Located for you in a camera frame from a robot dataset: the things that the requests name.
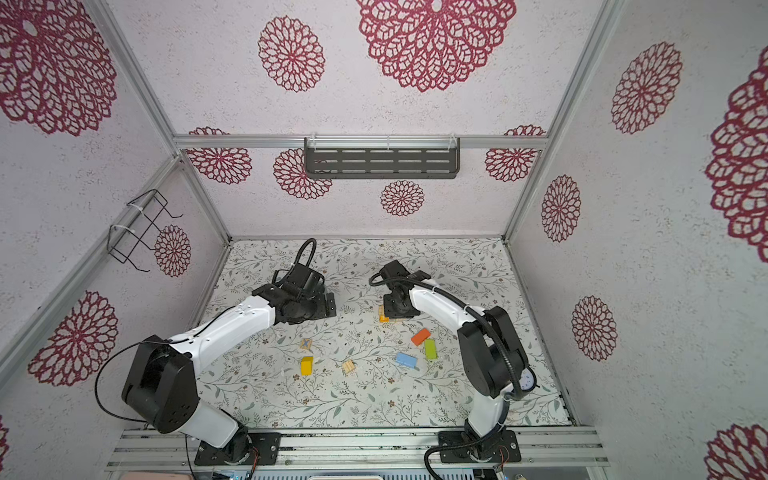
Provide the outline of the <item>orange yellow cylinder block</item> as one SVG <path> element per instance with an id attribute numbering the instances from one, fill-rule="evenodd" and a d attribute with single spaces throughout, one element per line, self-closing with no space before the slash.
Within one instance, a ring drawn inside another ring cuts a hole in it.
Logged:
<path id="1" fill-rule="evenodd" d="M 378 313 L 379 313 L 379 322 L 380 323 L 388 323 L 389 322 L 389 317 L 386 315 L 385 308 L 384 308 L 383 305 L 379 306 Z"/>

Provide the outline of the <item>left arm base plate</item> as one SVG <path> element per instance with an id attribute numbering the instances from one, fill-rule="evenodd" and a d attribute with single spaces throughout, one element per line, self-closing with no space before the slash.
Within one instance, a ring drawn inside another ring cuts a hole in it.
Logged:
<path id="1" fill-rule="evenodd" d="M 193 464 L 208 466 L 241 466 L 256 464 L 272 466 L 277 463 L 282 435 L 274 432 L 238 433 L 222 448 L 202 441 Z"/>

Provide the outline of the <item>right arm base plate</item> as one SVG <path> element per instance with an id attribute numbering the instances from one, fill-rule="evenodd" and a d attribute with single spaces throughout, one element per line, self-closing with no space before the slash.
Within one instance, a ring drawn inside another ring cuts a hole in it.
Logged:
<path id="1" fill-rule="evenodd" d="M 464 431 L 440 431 L 438 446 L 440 461 L 445 464 L 459 463 L 518 463 L 522 459 L 515 433 L 507 428 L 495 437 L 480 444 L 459 449 L 468 443 L 470 436 Z"/>

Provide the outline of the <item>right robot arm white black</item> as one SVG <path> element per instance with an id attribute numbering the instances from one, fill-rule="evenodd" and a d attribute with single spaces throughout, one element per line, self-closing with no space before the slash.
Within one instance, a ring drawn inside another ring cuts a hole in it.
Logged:
<path id="1" fill-rule="evenodd" d="M 506 427 L 510 406 L 525 399 L 537 377 L 506 310 L 472 307 L 441 288 L 423 271 L 408 271 L 391 261 L 369 278 L 372 287 L 385 286 L 383 309 L 390 319 L 427 315 L 453 332 L 458 340 L 464 373 L 474 388 L 471 410 L 463 430 L 438 434 L 438 445 L 425 454 L 425 464 L 438 455 L 443 463 L 510 462 L 517 444 Z"/>

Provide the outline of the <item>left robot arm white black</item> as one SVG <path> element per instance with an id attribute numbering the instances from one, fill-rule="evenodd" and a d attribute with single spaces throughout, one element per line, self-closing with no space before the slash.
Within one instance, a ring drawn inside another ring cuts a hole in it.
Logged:
<path id="1" fill-rule="evenodd" d="M 307 239 L 287 270 L 276 270 L 270 282 L 210 321 L 168 339 L 152 335 L 132 344 L 135 355 L 121 398 L 137 413 L 137 422 L 163 434 L 197 438 L 220 463 L 242 464 L 253 456 L 248 428 L 203 401 L 197 378 L 262 331 L 335 316 L 334 296 L 327 292 L 324 276 L 310 266 L 316 248 L 316 239 Z"/>

